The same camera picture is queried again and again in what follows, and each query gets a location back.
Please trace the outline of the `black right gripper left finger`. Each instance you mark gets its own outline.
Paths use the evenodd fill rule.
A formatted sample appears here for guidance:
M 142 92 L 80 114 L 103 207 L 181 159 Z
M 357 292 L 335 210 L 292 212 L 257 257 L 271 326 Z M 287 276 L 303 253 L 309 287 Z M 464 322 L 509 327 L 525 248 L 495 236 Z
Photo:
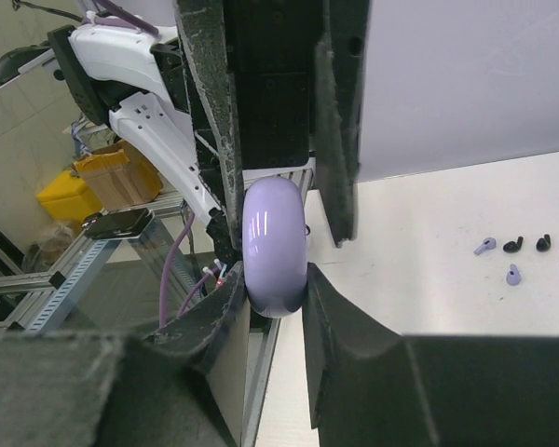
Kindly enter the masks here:
M 238 446 L 250 310 L 242 264 L 145 337 L 0 331 L 0 446 Z

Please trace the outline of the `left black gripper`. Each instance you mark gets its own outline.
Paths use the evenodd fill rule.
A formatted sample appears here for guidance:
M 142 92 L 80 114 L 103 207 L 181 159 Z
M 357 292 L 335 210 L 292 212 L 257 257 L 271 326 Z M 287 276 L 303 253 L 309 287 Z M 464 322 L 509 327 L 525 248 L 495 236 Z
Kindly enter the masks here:
M 371 3 L 179 0 L 175 8 L 217 146 L 233 247 L 241 247 L 242 166 L 296 167 L 309 159 L 314 61 L 316 186 L 335 246 L 354 239 Z

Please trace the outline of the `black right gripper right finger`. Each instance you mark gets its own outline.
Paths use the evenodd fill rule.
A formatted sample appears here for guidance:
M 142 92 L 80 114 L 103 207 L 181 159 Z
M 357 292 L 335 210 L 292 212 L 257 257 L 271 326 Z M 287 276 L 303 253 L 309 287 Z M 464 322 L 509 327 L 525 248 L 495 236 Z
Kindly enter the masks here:
M 559 337 L 402 335 L 314 264 L 302 321 L 323 446 L 559 446 Z

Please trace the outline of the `lilac charging case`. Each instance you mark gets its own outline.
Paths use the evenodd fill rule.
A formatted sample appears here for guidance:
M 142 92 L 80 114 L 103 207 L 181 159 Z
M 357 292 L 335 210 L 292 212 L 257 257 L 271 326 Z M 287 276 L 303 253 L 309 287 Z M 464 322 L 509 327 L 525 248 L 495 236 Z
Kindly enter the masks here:
M 299 189 L 281 177 L 254 182 L 242 213 L 244 279 L 252 308 L 283 318 L 304 302 L 307 236 Z

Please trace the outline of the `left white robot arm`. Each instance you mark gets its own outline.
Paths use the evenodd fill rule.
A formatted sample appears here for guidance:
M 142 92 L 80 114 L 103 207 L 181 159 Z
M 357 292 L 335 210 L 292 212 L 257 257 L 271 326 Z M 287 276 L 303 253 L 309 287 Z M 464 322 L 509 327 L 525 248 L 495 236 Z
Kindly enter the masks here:
M 247 188 L 311 170 L 356 233 L 367 1 L 101 2 L 48 34 L 81 111 L 138 149 L 235 259 Z

